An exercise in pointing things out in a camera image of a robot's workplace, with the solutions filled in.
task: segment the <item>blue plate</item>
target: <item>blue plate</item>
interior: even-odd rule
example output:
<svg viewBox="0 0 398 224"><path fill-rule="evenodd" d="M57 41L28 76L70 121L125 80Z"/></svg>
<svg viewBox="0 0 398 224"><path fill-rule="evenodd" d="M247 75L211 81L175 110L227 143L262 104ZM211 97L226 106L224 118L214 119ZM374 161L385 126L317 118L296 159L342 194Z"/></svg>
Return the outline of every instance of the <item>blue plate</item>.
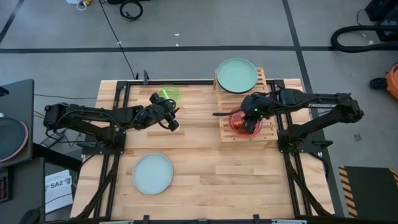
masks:
<svg viewBox="0 0 398 224"><path fill-rule="evenodd" d="M144 155L133 168L132 181L144 194L159 194L173 179L173 166L167 157L159 153Z"/></svg>
<svg viewBox="0 0 398 224"><path fill-rule="evenodd" d="M231 58L219 65L217 82L231 93L245 93L257 83L257 69L248 60Z"/></svg>

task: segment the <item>concrete floor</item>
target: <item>concrete floor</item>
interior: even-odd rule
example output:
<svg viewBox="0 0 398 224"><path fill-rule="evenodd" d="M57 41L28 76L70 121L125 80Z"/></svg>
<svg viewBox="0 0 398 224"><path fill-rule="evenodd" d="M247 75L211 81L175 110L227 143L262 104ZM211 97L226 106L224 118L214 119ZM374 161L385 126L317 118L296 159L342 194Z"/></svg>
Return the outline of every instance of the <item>concrete floor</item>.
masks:
<svg viewBox="0 0 398 224"><path fill-rule="evenodd" d="M118 45L100 8L93 1L85 11L64 0L20 0L9 29L0 34L0 85L33 78L35 92L71 97L96 96L101 80L131 79L132 75L119 52L103 48ZM117 6L104 5L109 20L124 47L135 72L143 69L155 78L213 78L214 69L227 58L242 57L257 67L264 67L268 78L309 78L317 93L352 92L365 117L356 124L336 124L325 129L334 174L340 165L390 167L398 170L395 137L398 102L389 94L369 89L368 82L381 77L398 60L398 54L375 51L344 54L334 51L307 50L303 62L297 58L301 46L330 46L332 33L340 27L356 25L356 13L369 0L151 0L142 2L144 13L136 22L126 22ZM18 0L0 3L0 30L15 10ZM285 13L290 6L296 34ZM363 24L371 24L361 14ZM341 42L366 45L378 42L371 32L341 37ZM178 51L184 46L243 46L241 50ZM250 46L272 46L248 50ZM69 48L96 48L97 53L62 53ZM4 49L15 50L6 54ZM19 54L19 49L55 49L61 53ZM95 100L63 100L35 97L35 109L65 101L94 106ZM34 141L45 138L44 127L35 118ZM361 141L354 135L360 134ZM67 131L69 139L77 133ZM79 148L57 145L55 150L79 156ZM48 220L67 218L68 209L48 215Z"/></svg>

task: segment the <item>hazard stripe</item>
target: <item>hazard stripe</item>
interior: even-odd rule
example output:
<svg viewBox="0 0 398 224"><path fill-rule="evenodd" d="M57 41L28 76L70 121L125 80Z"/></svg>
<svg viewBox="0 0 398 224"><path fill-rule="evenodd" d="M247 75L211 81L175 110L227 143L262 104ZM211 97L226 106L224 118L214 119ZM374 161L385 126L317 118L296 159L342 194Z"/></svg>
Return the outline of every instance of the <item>hazard stripe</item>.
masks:
<svg viewBox="0 0 398 224"><path fill-rule="evenodd" d="M358 214L356 213L356 210L355 210L355 209L353 209L353 208L351 208L351 207L347 207L347 209L348 209L348 212L350 212L350 214L352 214L352 215L358 215Z"/></svg>
<svg viewBox="0 0 398 224"><path fill-rule="evenodd" d="M346 184L349 184L349 180L347 177L343 177L342 175L340 176L340 180L346 182Z"/></svg>
<svg viewBox="0 0 398 224"><path fill-rule="evenodd" d="M351 193L351 186L349 185L348 173L343 166L338 168L338 172L340 175L341 184L343 186L348 215L350 218L356 218L358 214L355 209L354 195Z"/></svg>
<svg viewBox="0 0 398 224"><path fill-rule="evenodd" d="M352 207L355 208L355 203L352 200L346 198L346 203L347 203L347 205L351 205Z"/></svg>
<svg viewBox="0 0 398 224"><path fill-rule="evenodd" d="M347 172L345 171L345 170L343 170L343 169L338 169L338 172L340 173L340 174L344 174L344 175L347 175Z"/></svg>
<svg viewBox="0 0 398 224"><path fill-rule="evenodd" d="M342 184L343 184L343 188L345 188L345 189L351 191L351 187L350 187L349 185L344 184L344 183L342 183Z"/></svg>
<svg viewBox="0 0 398 224"><path fill-rule="evenodd" d="M354 199L353 194L351 194L351 193L349 193L347 191L344 191L344 195L349 197L349 198L351 198L351 199Z"/></svg>
<svg viewBox="0 0 398 224"><path fill-rule="evenodd" d="M391 169L391 168L389 170L392 172L392 176L396 180L396 184L397 184L397 187L398 187L398 174L397 174L397 171L395 171L394 169Z"/></svg>
<svg viewBox="0 0 398 224"><path fill-rule="evenodd" d="M390 168L389 170L390 170L393 174L398 175L398 174L397 174L397 171L395 171L394 169L391 169L391 168Z"/></svg>

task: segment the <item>butcher block table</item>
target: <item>butcher block table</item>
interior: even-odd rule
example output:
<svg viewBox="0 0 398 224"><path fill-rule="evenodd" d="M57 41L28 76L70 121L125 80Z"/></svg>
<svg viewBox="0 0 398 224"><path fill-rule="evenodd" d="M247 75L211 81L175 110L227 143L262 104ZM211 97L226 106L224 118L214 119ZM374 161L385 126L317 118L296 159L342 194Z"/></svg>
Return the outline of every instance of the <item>butcher block table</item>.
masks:
<svg viewBox="0 0 398 224"><path fill-rule="evenodd" d="M286 88L303 91L299 79L284 81ZM116 83L116 80L101 82L97 108L112 109ZM132 86L128 106L149 105L150 95L159 88L158 85ZM180 127L176 131L170 132L157 124L142 131L127 131L111 219L142 220L144 215L151 220L252 219L254 214L263 219L293 218L284 157L277 144L223 146L219 118L211 115L218 110L213 86L179 85L178 89L182 102L176 117ZM292 119L298 124L307 122L308 109L292 113ZM142 156L152 152L170 159L174 176L162 193L145 195L134 186L132 170ZM308 154L301 154L301 160L308 188L333 213L322 162ZM81 168L71 217L78 215L96 192L102 162L103 156L97 155ZM296 189L304 214L302 195L297 186ZM107 199L106 191L102 216Z"/></svg>

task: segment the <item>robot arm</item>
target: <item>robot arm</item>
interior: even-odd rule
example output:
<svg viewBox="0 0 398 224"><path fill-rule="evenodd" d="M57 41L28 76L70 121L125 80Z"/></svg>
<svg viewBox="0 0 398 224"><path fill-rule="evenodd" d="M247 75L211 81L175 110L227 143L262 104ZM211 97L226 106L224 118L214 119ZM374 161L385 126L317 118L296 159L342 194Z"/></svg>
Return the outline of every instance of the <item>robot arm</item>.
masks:
<svg viewBox="0 0 398 224"><path fill-rule="evenodd" d="M364 115L358 102L353 100L350 94L309 94L294 89L283 89L270 93L256 92L243 99L239 110L231 113L214 113L213 115L227 116L243 111L245 114L243 129L252 134L257 122L263 118L269 119L271 116L291 113L302 108L325 108L331 109L331 111L303 125L289 126L286 135L286 141L289 143L303 139L314 131L338 122L355 123Z"/></svg>
<svg viewBox="0 0 398 224"><path fill-rule="evenodd" d="M113 126L100 128L88 121L104 121L113 123L119 131L134 128L136 130L146 129L153 124L159 123L163 128L175 131L179 124L175 118L174 100L166 100L157 93L150 97L149 106L132 106L116 110L104 108L89 108L79 105L68 105L60 103L47 105L45 107L44 126L47 131L68 128L81 133L93 135L98 141L114 144L117 141L117 132Z"/></svg>

